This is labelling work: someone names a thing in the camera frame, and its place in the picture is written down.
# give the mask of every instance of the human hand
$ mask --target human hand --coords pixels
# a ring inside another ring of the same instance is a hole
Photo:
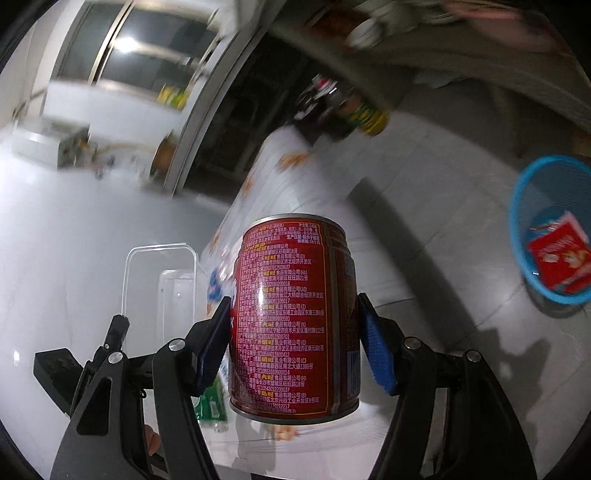
[[[160,448],[160,435],[154,431],[150,425],[145,425],[146,445],[148,445],[148,454],[155,454]]]

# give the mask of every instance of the tiled floor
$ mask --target tiled floor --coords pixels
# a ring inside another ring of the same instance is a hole
[[[201,253],[225,214],[218,208],[140,189],[124,174],[53,171],[0,140],[0,419],[43,478],[67,417],[33,377],[35,353],[69,348],[84,364],[121,312],[129,250],[187,242]]]
[[[522,108],[523,158],[475,80],[414,87],[377,137],[356,131],[314,149],[416,296],[382,314],[419,306],[447,348],[486,356],[542,478],[591,410],[591,319],[589,310],[567,320],[536,310],[513,260],[507,208],[520,169],[571,152],[568,122],[531,102]]]

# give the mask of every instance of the blue wastebasket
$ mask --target blue wastebasket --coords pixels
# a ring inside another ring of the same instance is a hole
[[[509,233],[515,259],[526,281],[542,296],[562,305],[591,301],[591,287],[575,294],[550,290],[541,281],[527,244],[565,211],[572,212],[591,236],[591,168],[563,155],[542,157],[528,166],[515,187],[509,208]]]

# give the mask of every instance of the red can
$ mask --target red can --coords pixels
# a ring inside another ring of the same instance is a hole
[[[357,292],[343,229],[315,215],[259,220],[242,238],[234,275],[231,407],[287,425],[355,411]]]

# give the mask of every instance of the metal screw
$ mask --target metal screw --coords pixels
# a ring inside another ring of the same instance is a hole
[[[184,348],[184,340],[177,338],[168,344],[168,348],[170,348],[173,352],[178,352]]]
[[[123,354],[121,352],[113,352],[109,355],[110,364],[118,364],[123,360]]]
[[[470,350],[466,356],[468,357],[468,360],[472,363],[477,364],[480,360],[482,360],[482,355],[480,354],[480,352],[477,352],[476,350]]]
[[[416,337],[408,337],[404,340],[404,346],[409,350],[416,350],[421,346],[421,340]]]

